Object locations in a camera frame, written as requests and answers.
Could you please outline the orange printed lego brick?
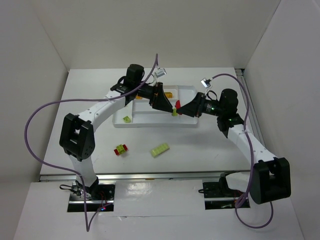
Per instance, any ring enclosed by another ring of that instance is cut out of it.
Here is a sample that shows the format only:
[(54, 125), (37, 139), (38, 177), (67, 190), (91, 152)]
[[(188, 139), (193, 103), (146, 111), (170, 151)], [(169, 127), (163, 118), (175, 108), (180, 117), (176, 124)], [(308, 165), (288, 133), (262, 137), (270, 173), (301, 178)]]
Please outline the orange printed lego brick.
[(172, 99), (173, 98), (173, 93), (172, 92), (165, 92), (164, 94), (168, 99)]

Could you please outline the red yellow green lego stack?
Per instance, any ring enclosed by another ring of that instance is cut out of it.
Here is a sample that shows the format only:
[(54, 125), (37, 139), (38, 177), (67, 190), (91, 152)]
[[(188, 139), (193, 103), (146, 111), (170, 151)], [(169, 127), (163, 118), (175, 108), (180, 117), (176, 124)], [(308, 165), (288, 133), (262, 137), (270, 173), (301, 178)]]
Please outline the red yellow green lego stack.
[(175, 103), (175, 108), (178, 110), (181, 107), (180, 100), (177, 100)]

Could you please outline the lime green lego brick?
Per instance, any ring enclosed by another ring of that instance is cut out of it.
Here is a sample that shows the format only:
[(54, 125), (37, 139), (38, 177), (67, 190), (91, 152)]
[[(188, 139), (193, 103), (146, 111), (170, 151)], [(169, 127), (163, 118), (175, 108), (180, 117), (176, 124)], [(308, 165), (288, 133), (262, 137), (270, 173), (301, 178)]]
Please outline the lime green lego brick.
[(178, 116), (178, 113), (177, 113), (177, 109), (176, 109), (176, 108), (173, 109), (173, 112), (172, 112), (171, 115), (172, 115), (173, 117), (177, 117), (177, 116)]

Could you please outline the small light green lego brick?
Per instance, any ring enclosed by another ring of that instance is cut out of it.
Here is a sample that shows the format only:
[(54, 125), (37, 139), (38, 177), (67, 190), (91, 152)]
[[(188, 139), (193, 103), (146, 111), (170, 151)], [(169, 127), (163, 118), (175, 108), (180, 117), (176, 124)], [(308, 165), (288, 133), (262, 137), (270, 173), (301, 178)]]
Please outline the small light green lego brick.
[(132, 122), (132, 120), (131, 120), (131, 118), (130, 118), (129, 116), (125, 116), (125, 117), (123, 118), (123, 121), (124, 121), (124, 123), (126, 123), (126, 124), (129, 124), (129, 123)]

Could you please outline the yellow lego brick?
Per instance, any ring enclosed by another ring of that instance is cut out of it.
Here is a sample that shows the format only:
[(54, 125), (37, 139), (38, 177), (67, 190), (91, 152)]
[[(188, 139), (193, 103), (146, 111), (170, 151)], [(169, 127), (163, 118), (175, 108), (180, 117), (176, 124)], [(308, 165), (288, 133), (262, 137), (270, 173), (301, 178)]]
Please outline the yellow lego brick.
[(135, 97), (137, 100), (142, 100), (143, 98), (141, 97), (141, 96), (139, 96), (139, 95), (137, 95), (136, 97)]

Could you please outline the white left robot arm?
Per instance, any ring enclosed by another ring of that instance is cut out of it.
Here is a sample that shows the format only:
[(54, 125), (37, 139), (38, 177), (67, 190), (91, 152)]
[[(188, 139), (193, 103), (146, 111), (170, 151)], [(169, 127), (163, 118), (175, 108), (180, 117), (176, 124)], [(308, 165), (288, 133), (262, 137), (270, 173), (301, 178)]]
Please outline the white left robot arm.
[(77, 115), (69, 113), (63, 119), (59, 145), (71, 159), (77, 174), (76, 185), (91, 196), (99, 185), (91, 159), (96, 146), (95, 131), (98, 127), (137, 96), (148, 99), (149, 105), (155, 110), (173, 112), (173, 106), (164, 93), (163, 84), (159, 82), (150, 86), (143, 82), (144, 75), (143, 66), (131, 64), (126, 74), (110, 88), (103, 101)]

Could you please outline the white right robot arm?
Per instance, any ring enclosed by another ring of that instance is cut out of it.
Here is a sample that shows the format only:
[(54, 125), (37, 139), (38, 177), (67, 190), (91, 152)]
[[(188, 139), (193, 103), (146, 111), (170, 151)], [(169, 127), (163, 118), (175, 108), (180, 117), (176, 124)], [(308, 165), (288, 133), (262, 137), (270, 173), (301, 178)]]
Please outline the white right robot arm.
[(290, 197), (289, 161), (274, 155), (255, 138), (238, 114), (238, 103), (238, 94), (233, 89), (224, 89), (218, 100), (209, 100), (199, 92), (191, 102), (178, 105), (176, 112), (197, 118), (202, 114), (215, 116), (218, 129), (248, 160), (249, 172), (221, 174), (221, 189), (248, 193), (258, 205)]

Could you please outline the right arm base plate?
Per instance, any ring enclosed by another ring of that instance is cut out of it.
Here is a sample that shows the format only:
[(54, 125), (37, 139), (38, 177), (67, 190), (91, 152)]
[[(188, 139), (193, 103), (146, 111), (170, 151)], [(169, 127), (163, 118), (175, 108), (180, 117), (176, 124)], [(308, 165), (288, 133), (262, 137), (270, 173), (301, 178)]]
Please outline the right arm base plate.
[(236, 201), (243, 194), (239, 190), (223, 188), (218, 182), (203, 182), (198, 193), (204, 197), (206, 210), (234, 209)]

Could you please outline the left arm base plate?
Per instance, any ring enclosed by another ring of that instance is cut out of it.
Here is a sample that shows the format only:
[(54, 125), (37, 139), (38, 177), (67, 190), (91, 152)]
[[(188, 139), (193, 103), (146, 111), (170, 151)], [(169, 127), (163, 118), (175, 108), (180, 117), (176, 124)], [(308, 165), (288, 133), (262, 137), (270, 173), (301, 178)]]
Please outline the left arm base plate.
[(96, 192), (93, 194), (87, 193), (86, 195), (75, 183), (72, 185), (62, 184), (59, 188), (70, 192), (67, 207), (68, 213), (84, 212), (84, 199), (86, 199), (88, 212), (96, 212), (98, 208), (101, 208), (101, 212), (114, 211), (115, 184), (100, 184), (97, 186)]

